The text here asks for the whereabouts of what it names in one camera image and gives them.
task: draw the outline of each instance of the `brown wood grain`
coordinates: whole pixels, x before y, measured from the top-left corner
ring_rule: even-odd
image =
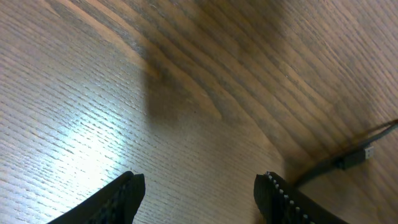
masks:
[[[398,117],[394,0],[0,1],[0,223],[45,223],[126,170],[134,223],[259,223],[287,180]],[[302,191],[398,219],[398,133]]]

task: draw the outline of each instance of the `wooden surface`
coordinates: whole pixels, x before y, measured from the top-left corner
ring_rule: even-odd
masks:
[[[0,0],[0,222],[45,223],[126,170],[134,223],[259,223],[288,180],[398,117],[395,0]],[[302,188],[398,219],[398,133]]]

